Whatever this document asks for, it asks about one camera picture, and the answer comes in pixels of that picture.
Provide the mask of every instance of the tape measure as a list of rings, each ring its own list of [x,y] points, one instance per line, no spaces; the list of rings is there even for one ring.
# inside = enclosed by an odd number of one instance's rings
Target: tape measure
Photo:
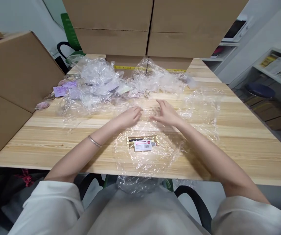
[[[120,69],[120,70],[134,70],[136,68],[138,69],[145,69],[143,67],[133,67],[133,66],[117,66],[115,65],[114,66],[115,69]],[[175,70],[175,69],[166,69],[167,71],[170,71],[170,72],[186,72],[186,70]]]

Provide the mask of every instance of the blue stool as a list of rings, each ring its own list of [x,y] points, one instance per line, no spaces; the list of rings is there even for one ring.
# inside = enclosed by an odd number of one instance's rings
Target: blue stool
[[[254,96],[266,99],[273,99],[275,97],[275,91],[273,89],[259,83],[248,83],[245,85],[245,89]]]

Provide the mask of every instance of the table surface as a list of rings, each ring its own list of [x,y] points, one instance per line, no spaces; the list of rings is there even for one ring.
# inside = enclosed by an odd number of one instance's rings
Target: table surface
[[[216,144],[226,152],[257,184],[281,185],[281,143],[242,103],[242,101],[213,74],[201,59],[195,58],[188,73],[203,87],[224,92],[217,117],[220,141]],[[175,108],[183,103],[183,97],[192,93],[185,89],[182,95],[152,93],[150,99],[166,99]],[[36,111],[9,143],[0,151],[0,166],[50,170],[66,153],[88,134],[108,122],[113,114],[102,113],[80,120],[73,130],[64,128],[63,118],[57,115],[60,99],[49,108]],[[191,122],[194,126],[198,120]],[[82,171],[118,175],[117,161],[124,162],[125,174],[141,175],[131,159],[114,151],[113,138],[106,143]],[[194,153],[180,154],[171,166],[153,177],[215,180]]]

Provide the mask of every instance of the small package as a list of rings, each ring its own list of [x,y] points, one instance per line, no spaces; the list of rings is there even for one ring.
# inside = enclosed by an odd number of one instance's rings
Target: small package
[[[139,136],[139,137],[127,137],[126,138],[126,142],[127,142],[127,147],[129,149],[132,149],[135,145],[136,141],[140,141],[140,140],[151,140],[150,144],[151,146],[159,146],[159,140],[157,138],[156,135],[151,135],[151,136]]]

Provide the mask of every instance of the silver bracelet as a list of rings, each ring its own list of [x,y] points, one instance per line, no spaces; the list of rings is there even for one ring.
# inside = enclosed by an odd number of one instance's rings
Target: silver bracelet
[[[96,146],[98,146],[98,147],[100,147],[100,148],[102,148],[102,146],[99,144],[99,143],[97,143],[96,141],[94,141],[92,138],[91,138],[91,136],[89,135],[88,136],[88,138],[90,139],[90,141],[92,141]]]

